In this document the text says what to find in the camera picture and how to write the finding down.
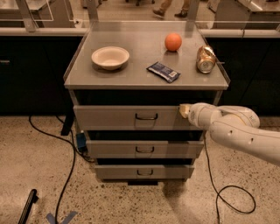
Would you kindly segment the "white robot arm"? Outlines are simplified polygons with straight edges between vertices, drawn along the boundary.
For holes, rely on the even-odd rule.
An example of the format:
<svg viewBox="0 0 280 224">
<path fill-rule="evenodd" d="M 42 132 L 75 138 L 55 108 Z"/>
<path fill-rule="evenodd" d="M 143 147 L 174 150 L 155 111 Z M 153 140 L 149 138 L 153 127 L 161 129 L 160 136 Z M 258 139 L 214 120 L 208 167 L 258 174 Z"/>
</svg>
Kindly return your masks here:
<svg viewBox="0 0 280 224">
<path fill-rule="evenodd" d="M 220 145 L 280 165 L 280 133 L 260 129 L 260 119 L 250 108 L 214 106 L 200 102 L 180 104 L 180 114 Z"/>
</svg>

